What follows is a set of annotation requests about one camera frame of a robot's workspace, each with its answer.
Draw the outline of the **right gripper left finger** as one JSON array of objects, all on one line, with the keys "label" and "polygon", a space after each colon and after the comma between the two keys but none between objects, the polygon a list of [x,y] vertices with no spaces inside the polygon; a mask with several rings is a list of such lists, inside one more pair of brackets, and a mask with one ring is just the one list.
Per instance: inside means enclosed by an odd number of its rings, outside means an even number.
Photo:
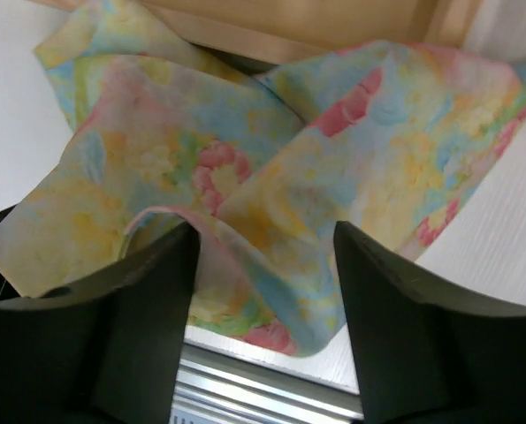
[{"label": "right gripper left finger", "polygon": [[38,299],[0,301],[0,423],[165,423],[200,250],[187,223]]}]

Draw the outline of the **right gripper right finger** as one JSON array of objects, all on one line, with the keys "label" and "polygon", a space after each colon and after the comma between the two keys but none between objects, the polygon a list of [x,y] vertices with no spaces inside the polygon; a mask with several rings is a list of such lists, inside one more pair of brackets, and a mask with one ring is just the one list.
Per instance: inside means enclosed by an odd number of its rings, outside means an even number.
[{"label": "right gripper right finger", "polygon": [[526,307],[471,291],[348,222],[334,248],[367,423],[526,423]]}]

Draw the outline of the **floral pastel skirt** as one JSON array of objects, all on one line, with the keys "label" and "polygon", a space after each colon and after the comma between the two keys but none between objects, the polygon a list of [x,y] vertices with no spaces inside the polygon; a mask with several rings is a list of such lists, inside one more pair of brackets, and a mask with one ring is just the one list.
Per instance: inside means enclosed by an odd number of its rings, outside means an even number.
[{"label": "floral pastel skirt", "polygon": [[202,235],[188,321],[309,356],[345,324],[333,233],[414,260],[526,119],[526,61],[364,43],[248,76],[135,1],[88,1],[35,51],[73,136],[0,223],[37,297],[180,221]]}]

